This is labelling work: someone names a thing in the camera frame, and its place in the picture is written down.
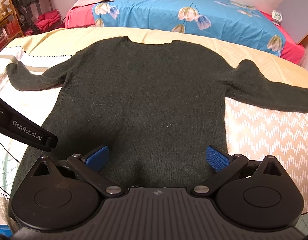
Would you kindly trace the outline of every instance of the blue blanket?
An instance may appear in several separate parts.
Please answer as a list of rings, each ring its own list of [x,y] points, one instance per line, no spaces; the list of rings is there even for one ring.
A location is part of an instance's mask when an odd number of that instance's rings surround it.
[[[229,0],[114,0],[92,8],[98,27],[133,27],[217,38],[281,55],[284,35],[254,6]]]

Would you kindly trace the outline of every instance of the ribbed knit texture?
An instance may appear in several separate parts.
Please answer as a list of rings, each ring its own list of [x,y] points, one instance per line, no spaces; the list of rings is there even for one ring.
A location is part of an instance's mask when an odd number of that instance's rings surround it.
[[[21,91],[63,84],[42,125],[58,137],[48,155],[65,160],[106,144],[110,159],[101,174],[125,188],[189,188],[211,176],[206,147],[227,149],[225,96],[308,112],[308,89],[270,82],[249,60],[233,69],[217,53],[184,41],[147,45],[117,37],[90,45],[42,75],[21,62],[9,64],[7,73]],[[28,147],[11,198],[41,154]]]

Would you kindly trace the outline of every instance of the sweater sleeve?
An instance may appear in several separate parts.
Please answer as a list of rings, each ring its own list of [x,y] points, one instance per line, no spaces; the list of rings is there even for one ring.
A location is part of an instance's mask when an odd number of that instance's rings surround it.
[[[227,85],[225,97],[261,108],[308,113],[308,89],[269,81],[250,60],[220,76]]]
[[[78,51],[70,59],[46,70],[42,75],[35,75],[22,62],[6,66],[6,72],[12,86],[20,91],[38,91],[54,85],[63,84],[68,74],[73,72],[82,62],[89,47]]]

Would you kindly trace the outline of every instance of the beige stripe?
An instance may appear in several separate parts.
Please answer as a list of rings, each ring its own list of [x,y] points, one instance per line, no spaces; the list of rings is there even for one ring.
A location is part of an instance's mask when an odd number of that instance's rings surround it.
[[[9,60],[11,60],[14,64],[18,63],[18,60],[15,56],[13,55],[0,55],[0,58],[7,58]],[[29,71],[32,72],[44,72],[46,70],[48,70],[48,67],[31,67],[31,66],[25,66]]]

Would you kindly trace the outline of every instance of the red bed sheet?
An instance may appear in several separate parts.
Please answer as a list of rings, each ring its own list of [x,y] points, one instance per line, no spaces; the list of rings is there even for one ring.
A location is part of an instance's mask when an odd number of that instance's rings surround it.
[[[94,4],[86,5],[83,7],[73,8],[67,13],[65,20],[65,28],[79,28],[94,25],[94,18],[92,14],[92,7]],[[272,21],[271,15],[261,12],[267,19]],[[302,45],[297,45],[290,35],[281,27],[277,28],[283,33],[286,38],[285,46],[283,48],[281,58],[286,59],[292,63],[299,64],[302,60],[305,49]]]

